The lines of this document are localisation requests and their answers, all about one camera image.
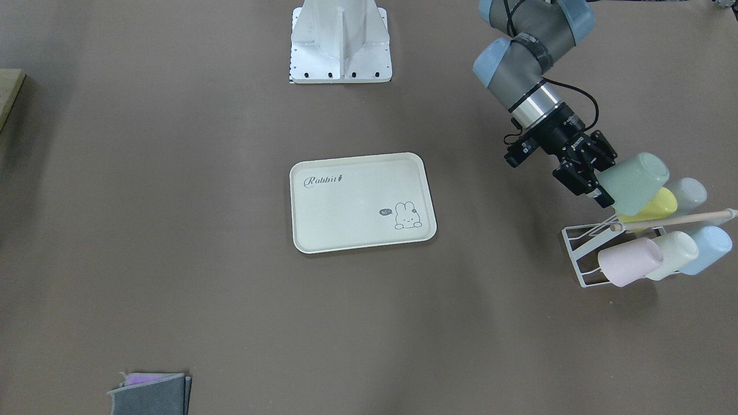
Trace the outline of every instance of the pink cup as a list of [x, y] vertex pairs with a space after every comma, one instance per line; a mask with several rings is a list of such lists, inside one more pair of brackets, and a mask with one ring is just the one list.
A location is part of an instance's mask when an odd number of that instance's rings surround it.
[[597, 261], [611, 283], [625, 287], [661, 267], [663, 253], [651, 239], [638, 238], [600, 251]]

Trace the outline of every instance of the mint green cup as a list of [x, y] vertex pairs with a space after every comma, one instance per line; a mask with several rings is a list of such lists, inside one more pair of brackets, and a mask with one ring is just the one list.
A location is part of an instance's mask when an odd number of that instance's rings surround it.
[[618, 213], [635, 216], [669, 181], [669, 169], [651, 153], [639, 153], [597, 176], [600, 185], [613, 197]]

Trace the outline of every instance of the folded towel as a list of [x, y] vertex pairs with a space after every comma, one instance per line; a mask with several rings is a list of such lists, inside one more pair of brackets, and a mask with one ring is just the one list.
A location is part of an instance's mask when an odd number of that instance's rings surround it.
[[187, 415], [192, 380], [185, 374], [129, 374], [108, 392], [111, 415]]

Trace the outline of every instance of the black cable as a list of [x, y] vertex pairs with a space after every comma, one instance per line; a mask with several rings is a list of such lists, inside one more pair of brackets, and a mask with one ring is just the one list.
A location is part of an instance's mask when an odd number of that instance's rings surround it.
[[507, 137], [520, 137], [521, 135], [523, 135], [523, 129], [518, 130], [517, 134], [515, 133], [507, 134], [506, 136], [503, 137], [503, 143], [505, 143], [505, 145], [513, 145], [514, 143], [508, 142]]
[[592, 104], [595, 106], [595, 119], [594, 119], [594, 121], [592, 121], [592, 123], [590, 125], [588, 125], [584, 129], [582, 129], [582, 132], [589, 131], [595, 125], [597, 125], [597, 121], [599, 121], [599, 104], [597, 104], [597, 99], [595, 99], [594, 96], [592, 96], [592, 94], [590, 94], [589, 92], [587, 92], [587, 91], [585, 91], [585, 90], [583, 90], [581, 88], [577, 88], [574, 85], [569, 85], [568, 83], [563, 83], [563, 82], [559, 82], [557, 80], [551, 80], [551, 79], [548, 79], [548, 78], [543, 78], [543, 80], [545, 80], [548, 83], [552, 83], [553, 85], [561, 86], [562, 88], [571, 89], [572, 91], [577, 91], [578, 93], [580, 93], [580, 94], [584, 95], [585, 97], [589, 98], [590, 101], [592, 101]]
[[[510, 14], [510, 4], [507, 2], [507, 0], [503, 0], [503, 3], [505, 5], [505, 15], [508, 16], [508, 27], [510, 26], [510, 23], [512, 21], [512, 15]], [[510, 34], [510, 30], [506, 29], [506, 32], [508, 36], [512, 36]]]
[[507, 15], [508, 23], [507, 23], [506, 31], [511, 37], [517, 36], [517, 29], [515, 29], [515, 25], [512, 22], [512, 16], [515, 14], [515, 12], [517, 11], [517, 8], [520, 7], [520, 5], [523, 4], [524, 1], [525, 0], [520, 0], [519, 2], [517, 2], [515, 7], [513, 7], [510, 13], [508, 13]]

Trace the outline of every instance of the white cup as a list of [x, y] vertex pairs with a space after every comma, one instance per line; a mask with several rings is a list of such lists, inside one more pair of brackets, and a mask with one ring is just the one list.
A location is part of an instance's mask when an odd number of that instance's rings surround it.
[[663, 264], [654, 271], [646, 274], [646, 278], [661, 281], [676, 270], [697, 259], [700, 249], [694, 239], [684, 232], [671, 232], [654, 238], [653, 241], [661, 248]]

